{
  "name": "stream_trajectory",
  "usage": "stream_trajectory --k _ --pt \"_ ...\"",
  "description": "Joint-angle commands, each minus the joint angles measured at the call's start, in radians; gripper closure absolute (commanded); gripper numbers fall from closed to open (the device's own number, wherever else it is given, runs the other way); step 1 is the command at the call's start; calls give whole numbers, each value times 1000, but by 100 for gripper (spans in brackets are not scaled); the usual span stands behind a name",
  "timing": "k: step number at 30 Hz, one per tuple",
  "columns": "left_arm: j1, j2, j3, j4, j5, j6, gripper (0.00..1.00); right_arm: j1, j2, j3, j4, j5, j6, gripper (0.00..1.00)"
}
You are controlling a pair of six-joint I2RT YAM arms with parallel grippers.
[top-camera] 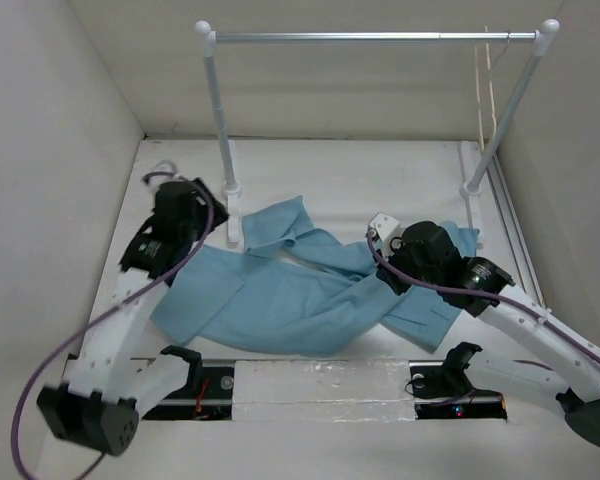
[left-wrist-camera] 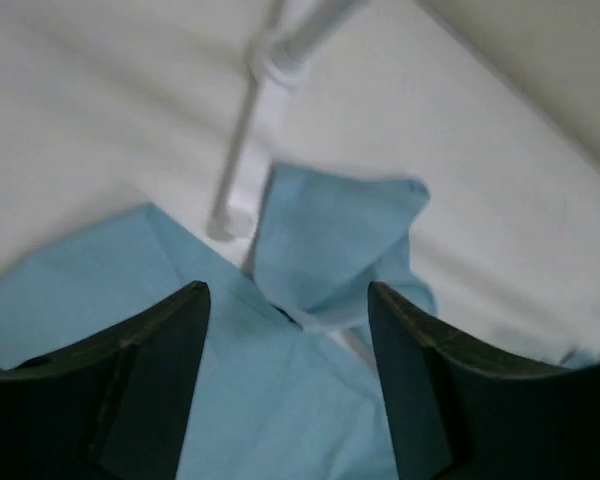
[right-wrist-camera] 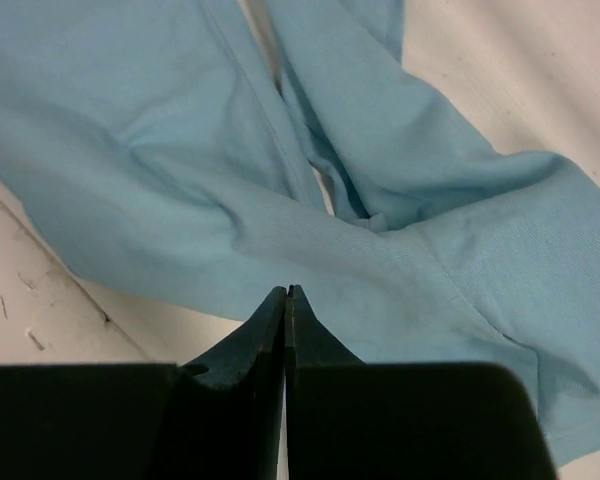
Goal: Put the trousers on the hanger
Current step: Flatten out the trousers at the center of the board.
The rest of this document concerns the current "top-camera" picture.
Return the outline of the light blue trousers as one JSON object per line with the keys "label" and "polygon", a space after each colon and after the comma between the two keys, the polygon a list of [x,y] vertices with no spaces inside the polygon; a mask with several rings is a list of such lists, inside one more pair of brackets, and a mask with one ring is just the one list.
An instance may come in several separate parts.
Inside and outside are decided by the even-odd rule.
{"label": "light blue trousers", "polygon": [[203,246],[154,309],[171,343],[330,356],[382,325],[434,350],[461,314],[429,289],[396,295],[367,244],[316,227],[300,196],[245,216],[243,231],[243,252]]}

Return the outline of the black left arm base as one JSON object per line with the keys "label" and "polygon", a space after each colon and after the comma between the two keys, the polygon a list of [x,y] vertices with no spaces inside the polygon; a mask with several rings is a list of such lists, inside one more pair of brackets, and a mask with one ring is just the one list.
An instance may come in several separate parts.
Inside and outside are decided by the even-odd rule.
{"label": "black left arm base", "polygon": [[189,364],[183,387],[162,399],[143,417],[148,421],[228,421],[232,419],[235,362],[203,360],[199,352],[167,346],[161,354]]}

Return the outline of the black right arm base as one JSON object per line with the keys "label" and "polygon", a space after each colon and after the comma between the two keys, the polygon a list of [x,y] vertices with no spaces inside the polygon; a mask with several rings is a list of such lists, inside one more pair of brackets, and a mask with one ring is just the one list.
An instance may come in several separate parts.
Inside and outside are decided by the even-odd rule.
{"label": "black right arm base", "polygon": [[461,342],[441,361],[410,361],[404,391],[414,399],[415,418],[424,420],[508,420],[499,392],[475,388],[466,376],[482,348]]}

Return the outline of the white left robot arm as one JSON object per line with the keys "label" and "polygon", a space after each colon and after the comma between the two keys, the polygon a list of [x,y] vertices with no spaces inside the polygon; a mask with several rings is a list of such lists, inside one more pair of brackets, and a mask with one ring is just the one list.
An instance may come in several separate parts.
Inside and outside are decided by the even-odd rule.
{"label": "white left robot arm", "polygon": [[54,437],[117,457],[133,440],[142,417],[176,392],[192,396],[203,386],[200,353],[162,348],[146,367],[132,353],[151,314],[171,289],[177,272],[228,219],[205,183],[156,173],[152,213],[119,261],[116,300],[94,322],[78,359],[57,386],[44,386],[36,404]]}

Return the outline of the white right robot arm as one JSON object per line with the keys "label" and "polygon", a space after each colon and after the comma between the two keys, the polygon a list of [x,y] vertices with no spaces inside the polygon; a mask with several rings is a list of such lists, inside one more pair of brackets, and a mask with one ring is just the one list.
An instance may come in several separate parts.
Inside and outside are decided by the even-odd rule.
{"label": "white right robot arm", "polygon": [[440,225],[403,227],[379,214],[366,240],[377,277],[397,294],[413,287],[499,330],[534,355],[511,360],[470,342],[452,348],[433,373],[412,380],[417,398],[458,404],[490,390],[536,405],[600,448],[600,347],[535,303],[512,276],[483,257],[464,256]]}

